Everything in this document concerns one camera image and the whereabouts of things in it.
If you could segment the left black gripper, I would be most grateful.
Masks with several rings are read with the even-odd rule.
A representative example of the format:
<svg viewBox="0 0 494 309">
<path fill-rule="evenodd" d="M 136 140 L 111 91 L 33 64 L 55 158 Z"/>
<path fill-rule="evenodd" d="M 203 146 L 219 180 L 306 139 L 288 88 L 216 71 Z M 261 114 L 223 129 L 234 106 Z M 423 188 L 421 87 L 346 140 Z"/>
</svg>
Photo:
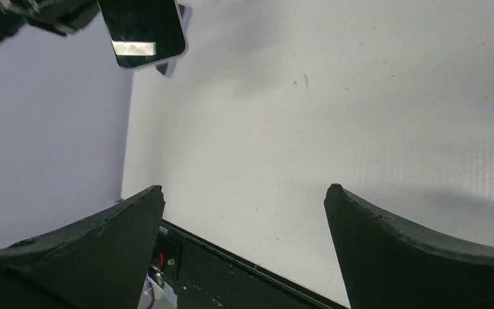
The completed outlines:
<svg viewBox="0 0 494 309">
<path fill-rule="evenodd" d="M 11 1 L 0 0 L 4 14 L 15 14 L 24 18 L 30 26 L 67 36 L 88 26 L 100 9 L 96 0 L 77 1 Z"/>
</svg>

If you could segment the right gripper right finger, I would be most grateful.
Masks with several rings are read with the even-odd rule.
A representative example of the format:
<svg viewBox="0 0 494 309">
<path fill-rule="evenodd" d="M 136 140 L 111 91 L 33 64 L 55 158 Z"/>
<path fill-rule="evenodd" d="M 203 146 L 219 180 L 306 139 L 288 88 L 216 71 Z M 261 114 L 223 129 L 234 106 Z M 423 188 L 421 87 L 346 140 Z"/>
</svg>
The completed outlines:
<svg viewBox="0 0 494 309">
<path fill-rule="evenodd" d="M 494 308 L 494 247 L 424 227 L 337 183 L 324 208 L 352 308 Z"/>
</svg>

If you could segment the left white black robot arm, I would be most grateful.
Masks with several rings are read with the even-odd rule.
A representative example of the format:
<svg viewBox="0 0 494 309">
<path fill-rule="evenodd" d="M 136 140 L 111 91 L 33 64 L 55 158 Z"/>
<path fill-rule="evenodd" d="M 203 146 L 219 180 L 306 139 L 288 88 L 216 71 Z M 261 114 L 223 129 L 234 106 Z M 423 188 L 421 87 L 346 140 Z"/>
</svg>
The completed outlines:
<svg viewBox="0 0 494 309">
<path fill-rule="evenodd" d="M 0 0 L 0 44 L 26 24 L 65 37 L 87 27 L 97 0 Z"/>
</svg>

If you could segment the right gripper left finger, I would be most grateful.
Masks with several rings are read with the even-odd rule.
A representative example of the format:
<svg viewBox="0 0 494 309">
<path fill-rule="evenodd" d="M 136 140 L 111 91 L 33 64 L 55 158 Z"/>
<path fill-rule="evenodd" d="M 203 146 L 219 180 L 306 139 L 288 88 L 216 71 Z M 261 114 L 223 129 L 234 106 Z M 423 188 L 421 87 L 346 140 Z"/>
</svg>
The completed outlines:
<svg viewBox="0 0 494 309">
<path fill-rule="evenodd" d="M 162 189 L 153 185 L 0 248 L 0 308 L 136 308 L 164 207 Z"/>
</svg>

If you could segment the purple-edged black smartphone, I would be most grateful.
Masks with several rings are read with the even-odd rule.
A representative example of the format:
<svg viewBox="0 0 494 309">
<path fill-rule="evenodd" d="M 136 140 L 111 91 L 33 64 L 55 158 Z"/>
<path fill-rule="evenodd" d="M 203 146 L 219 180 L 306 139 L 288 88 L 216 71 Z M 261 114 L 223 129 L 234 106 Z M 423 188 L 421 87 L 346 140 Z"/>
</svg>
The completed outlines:
<svg viewBox="0 0 494 309">
<path fill-rule="evenodd" d="M 192 9 L 178 1 L 160 1 L 165 5 L 157 17 L 156 70 L 171 77 L 178 59 L 187 52 L 186 32 Z"/>
</svg>

